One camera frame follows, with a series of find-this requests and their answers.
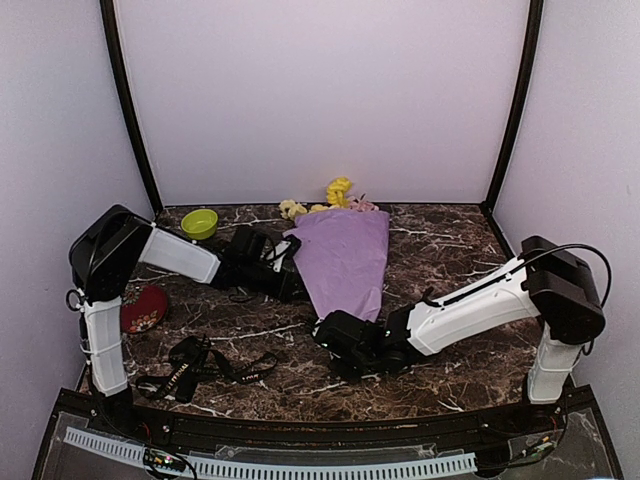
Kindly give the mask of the pink wrapping paper sheet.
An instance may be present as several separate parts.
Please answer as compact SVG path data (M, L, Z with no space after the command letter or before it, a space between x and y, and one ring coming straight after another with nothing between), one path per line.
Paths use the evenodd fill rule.
M301 242L294 263L317 316L341 310L375 321L382 308L390 216L385 211L332 209L295 220L287 233Z

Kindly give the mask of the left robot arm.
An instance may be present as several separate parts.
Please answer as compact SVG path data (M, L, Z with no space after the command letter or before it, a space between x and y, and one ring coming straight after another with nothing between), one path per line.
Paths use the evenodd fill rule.
M309 295L293 258L292 235L279 243L249 225L218 250L199 246L116 204L73 244L69 262L76 311L84 320L84 353L92 384L112 397L129 387L121 347L121 305L139 264L158 267L218 290L240 287L283 303Z

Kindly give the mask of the yellow rose stem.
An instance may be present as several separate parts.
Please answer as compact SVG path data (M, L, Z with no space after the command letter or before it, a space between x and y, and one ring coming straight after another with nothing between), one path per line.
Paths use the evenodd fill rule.
M347 177L338 177L332 180L326 188L327 203L335 208L347 208L349 206L348 192L352 182Z

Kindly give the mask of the yellow daisy bunch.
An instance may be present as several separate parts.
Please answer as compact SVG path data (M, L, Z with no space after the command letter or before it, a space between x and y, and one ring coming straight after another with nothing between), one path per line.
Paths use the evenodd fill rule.
M294 221L296 218L309 213L318 213L327 209L328 207L322 204L314 204L310 207L306 207L302 203L299 203L293 199L283 200L279 204L281 217L289 221Z

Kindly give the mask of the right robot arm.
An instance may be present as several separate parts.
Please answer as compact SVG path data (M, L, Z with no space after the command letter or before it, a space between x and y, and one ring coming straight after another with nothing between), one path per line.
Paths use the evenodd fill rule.
M339 375L396 373L443 349L526 318L543 324L541 344L525 377L525 400L510 413L521 434L549 416L580 355L604 331L608 290L599 291L590 265L574 255L578 244L556 245L541 236L521 243L519 256L488 276L448 295L424 296L373 323L337 310L318 321L317 344L327 349Z

